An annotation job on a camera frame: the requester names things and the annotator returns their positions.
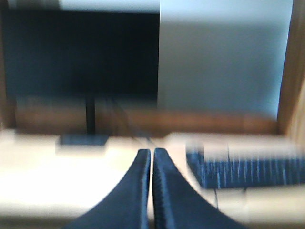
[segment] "computer monitor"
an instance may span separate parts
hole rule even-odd
[[[94,98],[157,102],[159,13],[3,10],[8,98]]]

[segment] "black keyboard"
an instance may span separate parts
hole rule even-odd
[[[187,151],[187,163],[203,188],[282,186],[305,183],[305,158],[205,160]]]

